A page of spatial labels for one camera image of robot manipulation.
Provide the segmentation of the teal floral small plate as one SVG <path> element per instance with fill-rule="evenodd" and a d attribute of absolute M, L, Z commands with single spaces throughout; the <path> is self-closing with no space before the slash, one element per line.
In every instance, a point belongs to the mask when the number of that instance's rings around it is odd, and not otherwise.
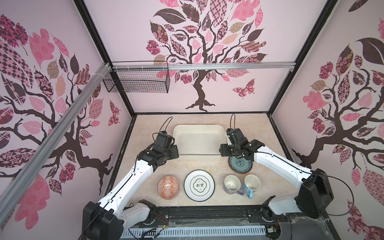
<path fill-rule="evenodd" d="M 230 156 L 228 159 L 230 168 L 238 174 L 246 174 L 253 168 L 253 162 L 241 157 Z"/>

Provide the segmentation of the purple ceramic mug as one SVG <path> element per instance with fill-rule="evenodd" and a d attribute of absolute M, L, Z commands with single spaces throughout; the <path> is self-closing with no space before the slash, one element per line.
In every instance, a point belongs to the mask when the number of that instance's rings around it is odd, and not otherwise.
<path fill-rule="evenodd" d="M 225 177 L 224 191 L 229 195 L 238 194 L 243 196 L 245 194 L 244 190 L 242 189 L 240 179 L 234 175 L 228 175 Z"/>

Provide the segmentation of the light blue ceramic mug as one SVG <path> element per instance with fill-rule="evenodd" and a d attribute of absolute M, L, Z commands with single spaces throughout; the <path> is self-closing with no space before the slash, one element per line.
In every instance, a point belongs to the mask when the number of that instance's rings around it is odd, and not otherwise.
<path fill-rule="evenodd" d="M 243 190 L 249 199 L 252 199 L 254 193 L 261 188 L 261 181 L 255 175 L 247 175 L 243 182 Z"/>

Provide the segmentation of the white green-rimmed plate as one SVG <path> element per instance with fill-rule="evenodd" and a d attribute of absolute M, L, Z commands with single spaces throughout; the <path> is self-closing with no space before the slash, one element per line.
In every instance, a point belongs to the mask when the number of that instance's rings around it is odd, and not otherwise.
<path fill-rule="evenodd" d="M 215 188 L 212 175 L 204 170 L 194 170 L 184 180 L 184 191 L 195 202 L 207 201 L 213 196 Z"/>

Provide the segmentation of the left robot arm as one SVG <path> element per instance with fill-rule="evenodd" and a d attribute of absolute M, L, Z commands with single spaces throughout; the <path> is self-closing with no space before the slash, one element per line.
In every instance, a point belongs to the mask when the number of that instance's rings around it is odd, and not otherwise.
<path fill-rule="evenodd" d="M 153 222 L 155 205 L 145 200 L 130 208 L 127 204 L 158 167 L 178 157 L 175 139 L 166 131 L 159 132 L 155 141 L 137 155 L 133 168 L 126 176 L 97 203 L 89 202 L 84 207 L 79 238 L 118 240 L 124 231 L 135 224 L 146 220 Z"/>

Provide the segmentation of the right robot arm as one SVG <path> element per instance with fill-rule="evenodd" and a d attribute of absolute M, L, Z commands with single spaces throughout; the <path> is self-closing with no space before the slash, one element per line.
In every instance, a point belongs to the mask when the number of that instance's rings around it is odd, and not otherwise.
<path fill-rule="evenodd" d="M 306 167 L 278 155 L 258 140 L 248 141 L 240 129 L 227 129 L 227 143 L 220 146 L 223 157 L 243 157 L 274 171 L 299 192 L 283 197 L 272 197 L 266 202 L 268 210 L 276 216 L 303 213 L 319 218 L 333 201 L 334 194 L 329 176 L 322 170 Z"/>

